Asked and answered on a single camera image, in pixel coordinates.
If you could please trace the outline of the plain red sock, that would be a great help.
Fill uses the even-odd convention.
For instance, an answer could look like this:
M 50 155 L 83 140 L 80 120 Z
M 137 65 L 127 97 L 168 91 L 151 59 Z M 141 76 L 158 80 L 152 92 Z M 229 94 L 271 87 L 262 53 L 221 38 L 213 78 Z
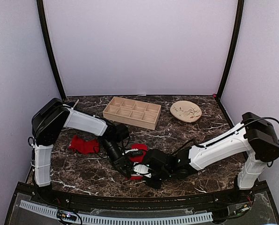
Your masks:
M 84 139 L 79 138 L 77 135 L 73 137 L 68 148 L 73 152 L 78 151 L 79 153 L 84 155 L 89 153 L 98 153 L 100 150 L 99 142 L 97 139 L 85 141 Z

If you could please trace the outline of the wooden compartment tray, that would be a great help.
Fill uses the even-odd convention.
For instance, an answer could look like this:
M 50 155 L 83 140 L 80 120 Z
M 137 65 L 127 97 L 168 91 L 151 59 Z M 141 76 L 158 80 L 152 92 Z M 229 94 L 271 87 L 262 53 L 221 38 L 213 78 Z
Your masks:
M 160 105 L 113 97 L 104 109 L 103 116 L 111 121 L 155 130 L 160 113 Z

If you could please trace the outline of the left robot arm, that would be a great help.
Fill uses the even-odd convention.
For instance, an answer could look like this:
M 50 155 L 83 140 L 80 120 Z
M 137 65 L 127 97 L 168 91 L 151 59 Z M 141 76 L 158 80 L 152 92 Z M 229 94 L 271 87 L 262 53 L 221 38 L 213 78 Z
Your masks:
M 131 177 L 132 161 L 124 151 L 124 139 L 129 131 L 124 124 L 113 122 L 64 104 L 53 98 L 31 120 L 34 148 L 34 182 L 39 186 L 37 196 L 45 204 L 52 204 L 56 195 L 48 185 L 51 184 L 51 152 L 63 128 L 74 128 L 94 134 L 105 149 L 112 166 L 126 178 Z

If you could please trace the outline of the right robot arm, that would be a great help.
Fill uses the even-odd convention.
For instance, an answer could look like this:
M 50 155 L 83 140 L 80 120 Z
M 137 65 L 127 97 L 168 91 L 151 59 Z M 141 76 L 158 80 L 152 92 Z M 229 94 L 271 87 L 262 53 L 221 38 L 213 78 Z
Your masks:
M 146 179 L 146 184 L 160 188 L 162 181 L 170 178 L 183 180 L 207 166 L 232 155 L 247 152 L 243 169 L 237 175 L 235 188 L 229 192 L 229 200 L 239 203 L 252 189 L 267 163 L 279 157 L 279 135 L 276 135 L 269 117 L 247 112 L 242 121 L 229 131 L 205 143 L 183 145 L 173 154 L 158 149 L 149 150 L 133 171 Z

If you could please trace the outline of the cream painted ceramic plate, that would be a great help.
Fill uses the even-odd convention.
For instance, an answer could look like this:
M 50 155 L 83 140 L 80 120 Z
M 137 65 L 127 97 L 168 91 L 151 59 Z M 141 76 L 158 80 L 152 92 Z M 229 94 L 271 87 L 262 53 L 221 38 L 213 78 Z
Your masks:
M 202 116 L 202 110 L 198 105 L 190 101 L 177 101 L 170 108 L 171 114 L 186 123 L 193 123 Z

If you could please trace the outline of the dark blue cup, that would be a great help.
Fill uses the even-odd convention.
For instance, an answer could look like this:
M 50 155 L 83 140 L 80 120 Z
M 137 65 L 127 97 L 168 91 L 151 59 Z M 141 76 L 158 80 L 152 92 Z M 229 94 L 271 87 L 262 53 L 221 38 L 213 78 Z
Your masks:
M 75 102 L 68 102 L 68 103 L 66 103 L 66 105 L 68 105 L 70 107 L 74 107 L 75 106 Z

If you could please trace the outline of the black front rail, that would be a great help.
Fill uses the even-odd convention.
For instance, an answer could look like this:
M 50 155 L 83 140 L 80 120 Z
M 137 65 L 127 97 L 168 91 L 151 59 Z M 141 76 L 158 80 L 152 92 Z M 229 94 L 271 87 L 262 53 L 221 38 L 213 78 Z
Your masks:
M 62 191 L 52 191 L 52 199 L 60 200 L 61 208 L 90 211 L 106 210 L 172 210 L 194 208 L 195 210 L 218 210 L 234 203 L 243 203 L 248 199 L 245 195 L 235 197 L 235 190 L 228 189 L 219 192 L 198 195 L 184 195 L 160 198 L 118 198 L 74 194 Z

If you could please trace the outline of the right black frame post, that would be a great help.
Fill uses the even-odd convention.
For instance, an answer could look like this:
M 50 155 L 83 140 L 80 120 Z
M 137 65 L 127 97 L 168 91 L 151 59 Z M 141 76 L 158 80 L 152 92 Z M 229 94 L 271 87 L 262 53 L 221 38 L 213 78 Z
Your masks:
M 237 1 L 237 8 L 236 8 L 236 14 L 235 14 L 235 22 L 234 22 L 234 27 L 233 27 L 233 32 L 232 32 L 232 37 L 230 41 L 230 46 L 229 46 L 229 51 L 226 59 L 226 63 L 224 66 L 222 78 L 220 81 L 220 85 L 217 91 L 217 98 L 221 99 L 224 89 L 227 84 L 228 80 L 228 75 L 231 69 L 231 65 L 233 62 L 234 54 L 235 54 L 235 49 L 237 45 L 237 40 L 240 32 L 240 26 L 241 26 L 241 21 L 242 21 L 242 15 L 243 15 L 243 8 L 244 8 L 244 0 L 238 0 Z

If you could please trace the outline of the black frame post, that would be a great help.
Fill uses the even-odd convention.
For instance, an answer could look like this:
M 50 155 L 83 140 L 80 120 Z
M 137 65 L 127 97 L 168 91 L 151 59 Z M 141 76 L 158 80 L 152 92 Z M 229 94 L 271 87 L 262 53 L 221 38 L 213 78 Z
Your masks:
M 235 54 L 235 49 L 237 45 L 237 40 L 240 32 L 240 26 L 241 26 L 241 21 L 242 21 L 242 15 L 243 15 L 243 8 L 244 8 L 244 0 L 238 0 L 237 1 L 237 8 L 236 8 L 236 14 L 235 14 L 235 22 L 234 22 L 234 27 L 233 27 L 233 32 L 232 32 L 232 37 L 230 41 L 230 46 L 229 46 L 229 51 L 226 59 L 226 63 L 224 66 L 222 78 L 220 81 L 220 85 L 217 91 L 217 98 L 221 99 L 224 89 L 227 84 L 228 80 L 228 75 L 231 69 L 231 65 L 233 62 L 234 54 Z
M 51 66 L 53 78 L 56 83 L 60 98 L 62 99 L 62 101 L 64 101 L 66 99 L 66 94 L 65 94 L 65 90 L 64 90 L 60 75 L 59 75 L 57 63 L 56 63 L 54 52 L 52 49 L 51 39 L 50 39 L 49 31 L 48 31 L 48 24 L 47 24 L 46 15 L 45 15 L 44 1 L 37 0 L 36 2 L 37 2 L 38 17 L 39 17 L 39 21 L 40 21 L 40 25 L 41 25 L 44 44 L 45 44 L 46 52 L 48 55 L 49 63 Z

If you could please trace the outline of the left black frame post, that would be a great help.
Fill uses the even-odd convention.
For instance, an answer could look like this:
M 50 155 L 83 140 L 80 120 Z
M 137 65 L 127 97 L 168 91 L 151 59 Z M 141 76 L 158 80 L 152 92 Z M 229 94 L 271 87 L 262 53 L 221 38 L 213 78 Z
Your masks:
M 64 90 L 60 75 L 59 75 L 57 63 L 56 63 L 54 52 L 52 49 L 51 39 L 50 39 L 49 31 L 48 31 L 48 24 L 47 24 L 46 15 L 45 15 L 44 1 L 37 0 L 36 2 L 37 2 L 38 17 L 39 17 L 39 21 L 40 21 L 40 25 L 41 25 L 44 44 L 45 44 L 46 52 L 48 55 L 49 63 L 51 66 L 53 78 L 56 83 L 60 98 L 62 99 L 62 101 L 64 101 L 66 99 L 66 94 L 65 94 L 65 90 Z

